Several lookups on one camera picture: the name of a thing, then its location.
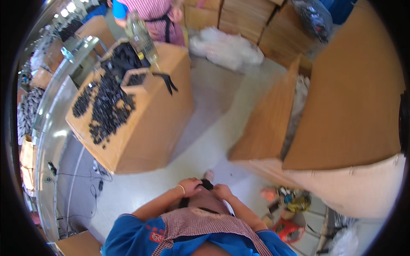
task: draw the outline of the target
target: logo on shirt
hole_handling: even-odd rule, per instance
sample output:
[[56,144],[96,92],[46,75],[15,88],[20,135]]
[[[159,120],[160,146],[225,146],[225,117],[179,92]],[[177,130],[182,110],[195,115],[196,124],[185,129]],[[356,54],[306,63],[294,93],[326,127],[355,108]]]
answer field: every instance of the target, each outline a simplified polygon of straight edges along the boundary
[[164,238],[163,235],[160,235],[156,232],[151,232],[150,234],[150,240],[153,242],[161,243],[163,238]]

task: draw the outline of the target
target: cardboard flap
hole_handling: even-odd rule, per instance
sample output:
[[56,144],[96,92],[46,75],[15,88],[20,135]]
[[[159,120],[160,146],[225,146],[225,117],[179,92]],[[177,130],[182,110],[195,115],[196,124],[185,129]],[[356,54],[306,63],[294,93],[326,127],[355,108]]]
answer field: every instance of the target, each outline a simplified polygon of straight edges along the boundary
[[357,3],[313,63],[303,117],[283,169],[366,165],[400,152],[404,89],[387,30],[368,2]]
[[252,111],[229,160],[279,158],[293,107],[299,56]]

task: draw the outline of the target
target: person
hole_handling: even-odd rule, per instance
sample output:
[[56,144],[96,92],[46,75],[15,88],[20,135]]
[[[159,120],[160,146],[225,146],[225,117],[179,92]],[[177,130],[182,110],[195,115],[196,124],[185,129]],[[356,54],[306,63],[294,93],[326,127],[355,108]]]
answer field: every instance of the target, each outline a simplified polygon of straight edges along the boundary
[[112,0],[112,13],[118,26],[125,28],[127,13],[138,11],[138,17],[154,41],[185,46],[179,22],[182,20],[182,0]]
[[228,186],[213,186],[212,179],[212,171],[202,180],[184,179],[132,214],[121,215],[102,254],[296,256]]

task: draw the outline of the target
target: bracelet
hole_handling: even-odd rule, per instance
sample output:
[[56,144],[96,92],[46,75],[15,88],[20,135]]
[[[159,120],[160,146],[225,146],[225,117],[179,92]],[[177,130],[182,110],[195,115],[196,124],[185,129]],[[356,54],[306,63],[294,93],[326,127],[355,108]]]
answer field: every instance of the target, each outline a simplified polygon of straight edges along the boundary
[[182,188],[182,190],[183,190],[182,196],[184,197],[185,196],[185,188],[181,184],[177,184],[175,187],[178,187],[178,186],[180,186]]

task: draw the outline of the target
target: concrete floor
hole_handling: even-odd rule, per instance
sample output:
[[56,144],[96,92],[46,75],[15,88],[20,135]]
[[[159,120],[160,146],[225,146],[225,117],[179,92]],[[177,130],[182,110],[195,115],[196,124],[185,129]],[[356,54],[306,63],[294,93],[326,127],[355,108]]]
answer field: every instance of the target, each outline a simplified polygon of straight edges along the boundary
[[[111,9],[106,22],[116,39],[125,36],[124,30],[115,24]],[[115,175],[112,182],[104,181],[103,190],[101,193],[97,192],[95,203],[93,185],[97,188],[100,179],[89,178],[90,171],[93,177],[98,177],[92,171],[93,157],[87,150],[81,154],[82,145],[75,137],[68,139],[59,172],[84,177],[59,176],[57,209],[62,216],[74,215],[69,218],[69,224],[75,230],[89,229],[104,243],[120,214],[135,211],[174,187],[181,179],[201,178],[208,169],[214,171],[214,184],[229,185],[233,194],[258,216],[262,217],[268,212],[268,201],[260,198],[259,191],[270,183],[230,164],[226,156],[242,135],[254,106],[284,74],[285,69],[266,59],[260,67],[248,70],[246,74],[239,74],[195,56],[191,56],[191,61],[195,112],[166,168],[139,174]],[[309,224],[320,230],[326,206],[314,197],[311,210],[318,213],[316,215],[319,217],[312,218]],[[67,224],[66,219],[60,221],[62,229],[66,229]],[[309,253],[303,252],[300,255],[311,255],[310,252],[312,248],[316,248],[318,241],[316,237],[301,240],[302,243],[308,242],[311,245]]]

